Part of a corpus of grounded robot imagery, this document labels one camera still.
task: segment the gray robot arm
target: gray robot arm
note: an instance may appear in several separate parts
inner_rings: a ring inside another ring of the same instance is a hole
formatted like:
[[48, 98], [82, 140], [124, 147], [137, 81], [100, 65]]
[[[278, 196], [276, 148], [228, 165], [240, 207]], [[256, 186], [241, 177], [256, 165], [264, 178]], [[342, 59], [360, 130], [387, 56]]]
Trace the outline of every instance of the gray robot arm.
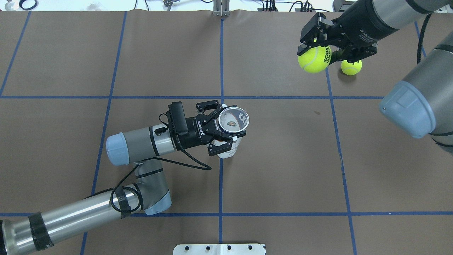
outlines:
[[[246, 135], [245, 131], [228, 133], [217, 127], [217, 118], [228, 109], [217, 100], [198, 103], [196, 107], [198, 115], [186, 118], [181, 102], [174, 102], [166, 112], [168, 124], [109, 137], [106, 150], [110, 161], [117, 166], [137, 162], [134, 168], [137, 182], [127, 186], [119, 184], [114, 193], [114, 189], [101, 191], [81, 201], [35, 213], [26, 220], [0, 220], [0, 255], [23, 255], [44, 250], [141, 210], [153, 215], [168, 209], [171, 198], [162, 163], [150, 158], [177, 150], [185, 152], [184, 149], [198, 145], [208, 145], [209, 155], [217, 155], [231, 150], [234, 140]], [[214, 139], [226, 143], [219, 146], [210, 144]]]
[[453, 32], [380, 103], [381, 113], [415, 138], [430, 134], [453, 153]]
[[[304, 26], [298, 55], [334, 45], [332, 64], [350, 63], [377, 53], [377, 42], [434, 12], [451, 0], [358, 0], [329, 21], [321, 13]], [[430, 134], [453, 153], [453, 32], [450, 33], [380, 103], [390, 121], [415, 138]]]

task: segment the blue tape line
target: blue tape line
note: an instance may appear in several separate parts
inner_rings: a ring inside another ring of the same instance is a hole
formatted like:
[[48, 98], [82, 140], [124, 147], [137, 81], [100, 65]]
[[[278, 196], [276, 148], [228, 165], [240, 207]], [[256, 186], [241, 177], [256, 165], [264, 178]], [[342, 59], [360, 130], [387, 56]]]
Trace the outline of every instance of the blue tape line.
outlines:
[[[4, 99], [330, 99], [328, 96], [0, 96]], [[333, 99], [383, 99], [381, 96], [334, 96]]]
[[223, 103], [223, 19], [220, 20], [220, 103]]
[[32, 214], [31, 212], [0, 212], [1, 217], [28, 217]]
[[219, 214], [216, 212], [188, 212], [188, 213], [158, 213], [153, 215], [147, 215], [145, 213], [135, 213], [130, 215], [131, 217], [218, 217]]
[[[415, 24], [415, 30], [417, 31], [417, 38], [420, 38], [419, 24], [417, 23], [417, 21], [415, 21], [414, 24]], [[426, 52], [424, 50], [423, 45], [422, 45], [422, 53], [423, 53], [423, 57], [426, 58]]]
[[327, 96], [225, 96], [225, 99], [329, 99]]
[[80, 255], [85, 253], [85, 245], [87, 244], [87, 235], [88, 232], [83, 233], [82, 247], [80, 248]]
[[6, 70], [5, 78], [3, 79], [3, 83], [0, 88], [0, 96], [3, 94], [3, 90], [5, 89], [6, 86], [6, 81], [8, 80], [8, 75], [10, 74], [11, 67], [13, 67], [13, 62], [14, 59], [16, 58], [17, 50], [19, 49], [20, 42], [22, 41], [22, 37], [24, 36], [25, 29], [27, 28], [28, 21], [31, 16], [31, 11], [27, 14], [27, 18], [25, 19], [24, 27], [22, 28], [22, 32], [20, 33], [19, 40], [17, 41], [16, 48], [14, 49], [13, 56], [11, 57], [10, 65], [8, 66], [8, 69]]
[[104, 118], [104, 127], [102, 128], [101, 143], [99, 145], [99, 152], [98, 152], [98, 155], [97, 155], [96, 170], [94, 172], [93, 185], [91, 187], [91, 194], [92, 195], [95, 193], [95, 190], [96, 190], [97, 175], [99, 173], [99, 166], [101, 164], [102, 150], [104, 149], [104, 140], [105, 140], [105, 137], [106, 137], [106, 129], [107, 129], [107, 123], [108, 123], [108, 120], [109, 120], [110, 105], [111, 105], [111, 102], [112, 102], [113, 89], [115, 87], [116, 71], [118, 69], [118, 61], [120, 60], [121, 44], [123, 42], [124, 26], [126, 24], [126, 17], [127, 17], [127, 12], [124, 12], [123, 25], [122, 25], [122, 28], [121, 28], [121, 35], [120, 35], [120, 42], [118, 43], [118, 51], [116, 53], [115, 67], [113, 69], [112, 83], [111, 83], [111, 86], [110, 86], [109, 102], [107, 103], [106, 116]]
[[109, 96], [0, 96], [4, 99], [108, 99]]
[[453, 215], [453, 211], [378, 211], [351, 212], [351, 216]]
[[[223, 90], [223, 19], [220, 20], [220, 103], [224, 103]], [[223, 242], [223, 159], [220, 159], [219, 167], [219, 244]]]
[[219, 171], [219, 244], [223, 242], [223, 158], [220, 159]]
[[[346, 174], [344, 171], [343, 154], [341, 151], [340, 136], [338, 134], [337, 117], [335, 115], [335, 106], [333, 104], [332, 86], [330, 84], [330, 76], [329, 76], [328, 68], [326, 68], [326, 78], [327, 78], [327, 86], [329, 89], [329, 96], [330, 96], [330, 107], [332, 109], [333, 126], [335, 128], [335, 137], [337, 138], [337, 149], [338, 149], [338, 154], [340, 156], [340, 161], [341, 161], [341, 173], [342, 173], [342, 178], [343, 178], [343, 189], [344, 189], [344, 196], [345, 196], [345, 200], [346, 200], [346, 209], [347, 209], [348, 213], [351, 213], [351, 206], [349, 203], [349, 194], [347, 191]], [[348, 220], [349, 220], [349, 231], [351, 233], [352, 251], [353, 251], [354, 255], [357, 255], [356, 237], [354, 235], [354, 226], [352, 224], [351, 215], [348, 216]]]
[[332, 96], [333, 99], [383, 99], [384, 97], [373, 96]]
[[225, 212], [224, 217], [348, 216], [347, 212]]
[[[28, 217], [31, 212], [4, 212], [1, 217]], [[320, 217], [320, 216], [416, 216], [453, 215], [453, 211], [357, 211], [357, 212], [188, 212], [147, 215], [135, 213], [131, 217]]]

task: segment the metal bracket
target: metal bracket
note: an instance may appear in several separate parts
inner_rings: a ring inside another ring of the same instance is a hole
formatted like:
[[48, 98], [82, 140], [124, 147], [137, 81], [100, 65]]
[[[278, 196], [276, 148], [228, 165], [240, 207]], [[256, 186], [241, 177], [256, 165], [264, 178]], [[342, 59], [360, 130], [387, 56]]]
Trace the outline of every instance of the metal bracket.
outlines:
[[164, 5], [167, 7], [167, 11], [171, 10], [174, 2], [179, 2], [179, 0], [164, 0]]
[[177, 245], [173, 255], [265, 255], [265, 244]]
[[217, 17], [230, 16], [230, 0], [214, 0], [212, 15]]

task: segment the tennis ball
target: tennis ball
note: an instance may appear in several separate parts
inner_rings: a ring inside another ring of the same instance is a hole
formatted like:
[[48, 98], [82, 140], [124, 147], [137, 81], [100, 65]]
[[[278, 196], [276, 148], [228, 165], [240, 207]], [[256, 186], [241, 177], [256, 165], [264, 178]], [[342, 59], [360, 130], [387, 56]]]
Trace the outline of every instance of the tennis ball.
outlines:
[[362, 61], [359, 60], [354, 63], [348, 63], [347, 60], [341, 62], [341, 70], [346, 75], [355, 75], [362, 69]]
[[318, 73], [330, 63], [332, 51], [329, 46], [309, 49], [302, 56], [297, 57], [300, 67], [307, 73]]

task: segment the black electrical tape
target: black electrical tape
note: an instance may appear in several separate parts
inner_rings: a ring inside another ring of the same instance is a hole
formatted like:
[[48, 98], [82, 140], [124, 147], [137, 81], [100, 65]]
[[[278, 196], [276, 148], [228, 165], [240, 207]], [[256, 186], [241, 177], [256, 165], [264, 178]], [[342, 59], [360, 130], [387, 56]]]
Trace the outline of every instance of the black electrical tape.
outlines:
[[0, 220], [0, 255], [7, 255], [5, 242], [3, 241], [3, 220]]
[[41, 212], [34, 213], [28, 216], [30, 221], [30, 230], [33, 237], [33, 242], [36, 250], [45, 250], [53, 246], [50, 240], [49, 233], [47, 232], [46, 225], [44, 224]]
[[155, 173], [159, 173], [159, 172], [162, 172], [163, 169], [158, 169], [158, 170], [155, 170], [155, 171], [152, 171], [152, 172], [148, 172], [148, 173], [144, 173], [144, 174], [141, 174], [141, 175], [137, 175], [136, 178], [137, 179], [140, 179], [140, 178], [143, 178], [143, 177], [147, 177], [147, 176], [150, 176], [152, 174], [155, 174]]
[[448, 52], [453, 52], [453, 46], [447, 44], [439, 44], [434, 49], [441, 49]]
[[[118, 187], [115, 190], [115, 195], [118, 198], [118, 203], [120, 204], [120, 210], [130, 210], [129, 201], [127, 201], [126, 193], [124, 192], [123, 187]], [[121, 219], [124, 219], [130, 215], [130, 212], [122, 212]]]
[[430, 135], [435, 136], [435, 137], [451, 136], [451, 135], [453, 135], [453, 131], [448, 132], [448, 133], [443, 133], [443, 134], [433, 134], [433, 133], [431, 133]]
[[151, 143], [153, 144], [154, 153], [156, 154], [156, 156], [160, 156], [159, 152], [157, 151], [156, 141], [154, 141], [153, 127], [149, 128], [149, 137], [151, 138]]
[[422, 13], [422, 14], [430, 14], [432, 13], [432, 11], [428, 11], [428, 10], [425, 10], [423, 9], [420, 5], [418, 5], [415, 0], [406, 0], [406, 3], [412, 8], [414, 9], [414, 11], [418, 12], [418, 13]]
[[141, 195], [140, 188], [137, 185], [137, 183], [134, 183], [134, 186], [135, 186], [135, 189], [137, 190], [137, 196], [139, 197], [139, 203], [142, 205], [140, 208], [140, 211], [141, 211], [141, 210], [143, 210], [143, 197]]
[[38, 0], [34, 0], [34, 5], [30, 8], [24, 8], [22, 7], [22, 4], [25, 2], [25, 0], [20, 0], [19, 1], [19, 7], [22, 9], [22, 10], [33, 10], [37, 5], [38, 5]]

